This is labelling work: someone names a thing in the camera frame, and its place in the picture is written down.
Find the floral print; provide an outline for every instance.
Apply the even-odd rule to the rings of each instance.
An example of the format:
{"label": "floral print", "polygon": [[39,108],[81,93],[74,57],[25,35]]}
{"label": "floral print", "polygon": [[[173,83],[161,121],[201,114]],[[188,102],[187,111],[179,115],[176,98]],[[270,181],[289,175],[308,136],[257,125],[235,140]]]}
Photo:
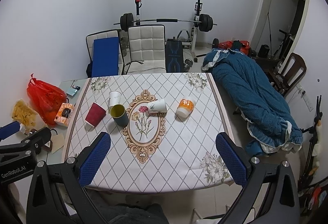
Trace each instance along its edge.
{"label": "floral print", "polygon": [[205,179],[207,183],[222,183],[230,177],[230,173],[221,156],[211,155],[209,152],[206,152],[206,155],[202,158],[199,168],[206,171]]}
{"label": "floral print", "polygon": [[91,90],[94,95],[98,95],[101,89],[105,89],[108,86],[108,81],[111,80],[111,77],[98,77],[95,82],[91,83]]}
{"label": "floral print", "polygon": [[202,93],[204,87],[207,85],[207,79],[203,79],[199,73],[187,73],[185,78],[188,79],[190,86],[195,87],[195,90],[198,93]]}
{"label": "floral print", "polygon": [[132,114],[131,119],[133,121],[136,121],[135,122],[136,123],[136,127],[137,127],[137,129],[139,131],[138,133],[140,133],[140,140],[141,140],[142,134],[145,134],[146,138],[148,138],[148,133],[154,127],[152,127],[151,129],[149,129],[150,128],[150,124],[151,124],[151,119],[148,120],[148,118],[150,117],[150,114],[147,114],[147,116],[145,116],[145,113],[148,111],[148,107],[142,105],[142,106],[139,107],[138,110],[139,110],[140,113],[142,113],[142,116],[141,116],[141,114],[138,111],[136,111],[136,112],[134,112]]}

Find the white cushioned chair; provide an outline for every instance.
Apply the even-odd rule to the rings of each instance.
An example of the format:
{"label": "white cushioned chair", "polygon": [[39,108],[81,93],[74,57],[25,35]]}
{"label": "white cushioned chair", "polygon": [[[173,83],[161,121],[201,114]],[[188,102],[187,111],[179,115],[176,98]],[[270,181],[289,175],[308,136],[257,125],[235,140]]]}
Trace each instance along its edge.
{"label": "white cushioned chair", "polygon": [[97,33],[90,34],[86,37],[90,61],[93,60],[93,41],[96,39],[112,38],[112,37],[118,37],[119,46],[120,46],[118,52],[118,74],[123,75],[124,59],[122,55],[121,38],[120,38],[119,30],[108,30],[108,31],[97,32]]}
{"label": "white cushioned chair", "polygon": [[130,74],[165,73],[164,25],[140,25],[128,28],[131,63]]}

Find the green cup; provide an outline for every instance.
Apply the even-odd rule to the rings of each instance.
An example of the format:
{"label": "green cup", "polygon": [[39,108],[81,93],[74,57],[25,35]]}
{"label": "green cup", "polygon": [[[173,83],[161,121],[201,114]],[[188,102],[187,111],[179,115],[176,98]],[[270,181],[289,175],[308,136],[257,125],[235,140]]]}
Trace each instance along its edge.
{"label": "green cup", "polygon": [[127,112],[121,104],[114,105],[110,110],[110,115],[113,117],[115,123],[120,127],[125,127],[129,123]]}

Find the barbell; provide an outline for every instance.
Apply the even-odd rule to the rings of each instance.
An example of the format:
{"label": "barbell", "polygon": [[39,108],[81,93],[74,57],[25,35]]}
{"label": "barbell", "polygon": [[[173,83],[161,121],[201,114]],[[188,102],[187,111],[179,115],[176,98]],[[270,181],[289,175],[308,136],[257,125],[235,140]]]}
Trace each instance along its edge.
{"label": "barbell", "polygon": [[120,18],[119,23],[114,23],[114,25],[120,25],[121,29],[124,30],[125,32],[128,31],[129,27],[133,26],[133,23],[135,22],[146,22],[146,21],[156,21],[156,22],[193,22],[193,23],[198,23],[198,28],[201,32],[209,32],[214,24],[213,19],[206,14],[200,14],[199,20],[180,20],[180,19],[175,19],[175,18],[157,18],[157,19],[144,19],[144,20],[134,20],[133,19],[133,14],[132,13],[125,13],[123,16]]}

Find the chair backrest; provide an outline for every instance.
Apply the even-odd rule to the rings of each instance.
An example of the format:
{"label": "chair backrest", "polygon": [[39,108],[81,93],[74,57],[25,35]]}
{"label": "chair backrest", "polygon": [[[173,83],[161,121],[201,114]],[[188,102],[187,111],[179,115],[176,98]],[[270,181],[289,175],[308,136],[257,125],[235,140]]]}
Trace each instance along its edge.
{"label": "chair backrest", "polygon": [[292,66],[290,67],[290,69],[287,71],[286,75],[284,76],[284,78],[286,79],[287,82],[289,82],[289,80],[291,80],[298,72],[301,68],[303,68],[303,71],[301,72],[301,74],[292,82],[292,83],[289,83],[288,85],[292,88],[301,78],[302,76],[306,73],[306,65],[305,65],[305,62],[304,62],[304,59],[296,54],[296,53],[291,53],[288,60],[287,60],[287,63],[285,65],[285,67],[283,68],[282,72],[281,72],[281,75],[284,75],[285,74],[285,71],[288,67],[288,64],[290,63],[292,57],[294,57],[295,61],[294,63],[292,64]]}
{"label": "chair backrest", "polygon": [[131,61],[165,61],[165,26],[140,25],[128,28]]}
{"label": "chair backrest", "polygon": [[93,60],[93,41],[96,39],[112,38],[112,37],[118,37],[119,46],[120,46],[120,51],[118,52],[118,67],[119,67],[118,73],[123,74],[124,59],[122,54],[119,30],[108,30],[108,31],[97,32],[97,33],[90,34],[86,37],[86,43],[87,43],[90,61]]}

